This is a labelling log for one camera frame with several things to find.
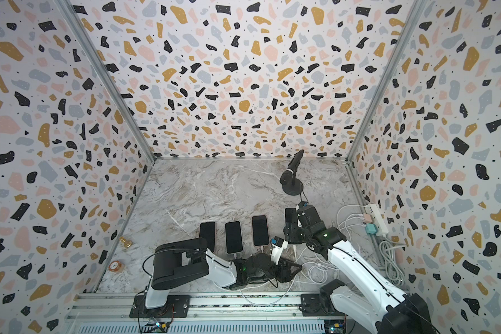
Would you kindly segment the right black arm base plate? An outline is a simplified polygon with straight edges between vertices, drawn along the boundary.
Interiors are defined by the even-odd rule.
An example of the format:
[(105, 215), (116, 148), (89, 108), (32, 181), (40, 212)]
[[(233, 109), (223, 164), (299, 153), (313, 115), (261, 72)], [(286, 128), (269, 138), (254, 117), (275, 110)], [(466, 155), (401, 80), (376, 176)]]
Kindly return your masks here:
[(299, 310), (304, 317), (327, 316), (325, 298), (321, 294), (302, 294)]

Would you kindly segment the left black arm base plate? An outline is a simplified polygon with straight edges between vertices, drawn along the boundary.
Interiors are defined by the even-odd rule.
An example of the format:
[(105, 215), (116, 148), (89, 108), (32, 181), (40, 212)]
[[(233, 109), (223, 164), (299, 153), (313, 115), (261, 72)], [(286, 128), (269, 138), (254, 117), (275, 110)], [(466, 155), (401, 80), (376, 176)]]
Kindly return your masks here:
[(146, 296), (140, 294), (134, 297), (132, 308), (129, 312), (129, 318), (185, 318), (189, 311), (190, 299), (191, 297), (189, 295), (169, 295), (163, 306), (147, 308)]

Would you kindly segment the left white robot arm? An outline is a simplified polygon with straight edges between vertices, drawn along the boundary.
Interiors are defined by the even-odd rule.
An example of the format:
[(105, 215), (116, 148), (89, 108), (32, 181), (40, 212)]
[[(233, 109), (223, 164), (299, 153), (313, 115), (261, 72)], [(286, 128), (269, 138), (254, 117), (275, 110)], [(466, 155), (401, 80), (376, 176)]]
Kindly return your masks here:
[(201, 237), (158, 246), (150, 256), (153, 271), (148, 273), (144, 306), (148, 310), (163, 308), (172, 289), (200, 278), (230, 291), (264, 283), (288, 283), (302, 266), (281, 256), (287, 245), (276, 237), (271, 241), (270, 254), (256, 253), (230, 261), (216, 256)]

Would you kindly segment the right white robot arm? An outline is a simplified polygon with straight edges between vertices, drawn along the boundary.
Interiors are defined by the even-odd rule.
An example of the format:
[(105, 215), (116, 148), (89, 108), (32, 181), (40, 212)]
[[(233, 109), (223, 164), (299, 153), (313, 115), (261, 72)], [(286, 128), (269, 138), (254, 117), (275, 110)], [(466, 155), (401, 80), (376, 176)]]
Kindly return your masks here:
[(335, 226), (326, 227), (306, 201), (296, 206), (296, 221), (286, 224), (285, 240), (305, 244), (342, 272), (359, 290), (331, 281), (320, 289), (322, 308), (351, 317), (370, 333), (438, 333), (425, 300), (407, 294), (377, 271)]

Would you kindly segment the phone pink case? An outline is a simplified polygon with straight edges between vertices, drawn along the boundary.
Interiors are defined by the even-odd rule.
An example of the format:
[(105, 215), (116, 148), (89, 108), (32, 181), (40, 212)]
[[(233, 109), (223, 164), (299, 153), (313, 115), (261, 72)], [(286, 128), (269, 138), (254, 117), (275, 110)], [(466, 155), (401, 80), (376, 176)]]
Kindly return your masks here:
[(270, 242), (267, 217), (265, 215), (251, 218), (254, 246), (266, 246)]
[(206, 240), (207, 248), (215, 252), (217, 226), (214, 221), (208, 221), (200, 224), (199, 237)]

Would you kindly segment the black phone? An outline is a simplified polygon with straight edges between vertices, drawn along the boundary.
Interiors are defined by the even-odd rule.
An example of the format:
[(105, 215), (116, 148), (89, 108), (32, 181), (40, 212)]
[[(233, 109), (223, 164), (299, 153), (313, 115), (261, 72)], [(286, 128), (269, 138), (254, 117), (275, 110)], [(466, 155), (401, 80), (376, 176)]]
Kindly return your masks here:
[(298, 224), (298, 217), (296, 213), (296, 208), (294, 207), (287, 207), (285, 209), (285, 225), (297, 225)]

